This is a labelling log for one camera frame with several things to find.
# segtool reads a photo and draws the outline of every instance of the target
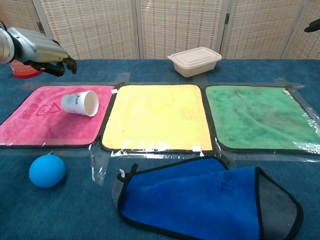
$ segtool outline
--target white paper cup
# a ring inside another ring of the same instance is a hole
[[[72,114],[82,114],[93,117],[99,109],[99,99],[94,91],[66,94],[61,99],[61,108]]]

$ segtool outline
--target table surface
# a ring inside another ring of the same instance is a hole
[[[196,84],[296,83],[298,93],[320,113],[320,60],[227,60],[213,71],[191,78],[175,72],[169,60],[79,60],[78,73],[56,78],[42,73],[29,79],[13,77],[9,65],[0,65],[0,123],[36,88],[44,85],[106,84]],[[29,167],[39,156],[60,156],[66,165],[65,178],[55,187],[40,189],[29,180]],[[94,148],[108,162],[103,186],[92,181],[91,159],[86,148],[0,149],[0,239],[169,239],[132,227],[118,216],[111,189],[119,168],[129,171],[153,168],[179,161],[110,157]],[[320,237],[320,158],[293,154],[233,154],[232,167],[261,167],[301,203],[304,220],[297,240]]]

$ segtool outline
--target white folding screen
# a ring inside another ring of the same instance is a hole
[[[227,59],[280,59],[303,0],[230,0],[221,54]]]
[[[0,20],[7,28],[39,31],[39,20],[32,0],[0,0]]]
[[[139,58],[134,0],[38,2],[42,6],[52,37],[73,58]]]
[[[197,47],[220,50],[228,1],[136,0],[140,57],[165,59]]]
[[[304,32],[309,23],[320,18],[320,1],[309,0],[304,6],[288,45],[284,59],[320,59],[320,31]]]

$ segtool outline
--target rubber ball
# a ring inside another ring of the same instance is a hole
[[[59,183],[66,173],[64,161],[55,155],[38,157],[30,166],[29,178],[40,188],[50,188]]]

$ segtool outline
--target pink towel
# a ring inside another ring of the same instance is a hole
[[[114,86],[43,86],[36,89],[0,125],[2,146],[89,145],[95,141],[104,120]],[[99,110],[93,117],[68,113],[60,106],[65,94],[94,91]]]

